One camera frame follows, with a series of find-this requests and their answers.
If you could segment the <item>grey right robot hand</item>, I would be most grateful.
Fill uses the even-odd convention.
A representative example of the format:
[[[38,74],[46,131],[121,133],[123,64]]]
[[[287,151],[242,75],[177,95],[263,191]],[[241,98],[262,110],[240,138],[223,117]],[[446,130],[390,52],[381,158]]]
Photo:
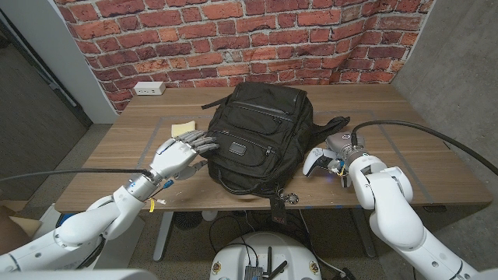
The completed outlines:
[[[349,165],[355,159],[368,154],[364,137],[359,136],[358,143],[354,145],[349,131],[329,135],[325,139],[325,143],[327,149],[331,151],[332,157],[331,162],[328,164],[328,169],[341,177],[349,173]]]

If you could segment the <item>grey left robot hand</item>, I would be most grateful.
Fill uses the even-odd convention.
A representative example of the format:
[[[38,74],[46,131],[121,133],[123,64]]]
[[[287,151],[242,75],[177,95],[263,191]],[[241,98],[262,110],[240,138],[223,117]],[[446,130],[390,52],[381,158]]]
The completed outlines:
[[[168,179],[178,175],[199,155],[219,148],[216,137],[204,131],[188,131],[170,138],[157,150],[149,164],[154,178]]]

